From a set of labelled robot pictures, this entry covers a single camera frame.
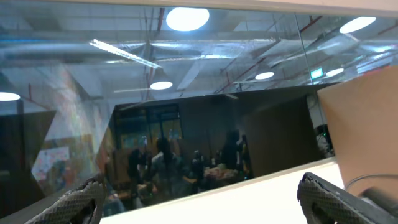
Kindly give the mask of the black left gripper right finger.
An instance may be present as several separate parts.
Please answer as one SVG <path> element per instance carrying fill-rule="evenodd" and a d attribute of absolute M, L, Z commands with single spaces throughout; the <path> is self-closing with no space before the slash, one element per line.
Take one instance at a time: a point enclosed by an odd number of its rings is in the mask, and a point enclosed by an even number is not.
<path fill-rule="evenodd" d="M 397 224 L 397 199 L 377 187 L 355 196 L 307 172 L 297 200 L 308 224 Z"/>

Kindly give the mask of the brown cardboard side panel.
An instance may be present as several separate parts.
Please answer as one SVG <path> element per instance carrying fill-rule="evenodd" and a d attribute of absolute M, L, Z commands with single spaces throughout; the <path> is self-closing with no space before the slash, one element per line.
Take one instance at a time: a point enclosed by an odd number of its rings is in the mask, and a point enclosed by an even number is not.
<path fill-rule="evenodd" d="M 397 196 L 397 66 L 318 91 L 344 186 Z"/>

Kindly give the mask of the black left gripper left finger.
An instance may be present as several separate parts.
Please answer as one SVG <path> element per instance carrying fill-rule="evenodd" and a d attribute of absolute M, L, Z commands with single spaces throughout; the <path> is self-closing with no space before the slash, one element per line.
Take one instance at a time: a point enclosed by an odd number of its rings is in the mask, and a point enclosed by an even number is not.
<path fill-rule="evenodd" d="M 105 198 L 104 177 L 98 173 L 64 193 L 25 224 L 99 224 Z"/>

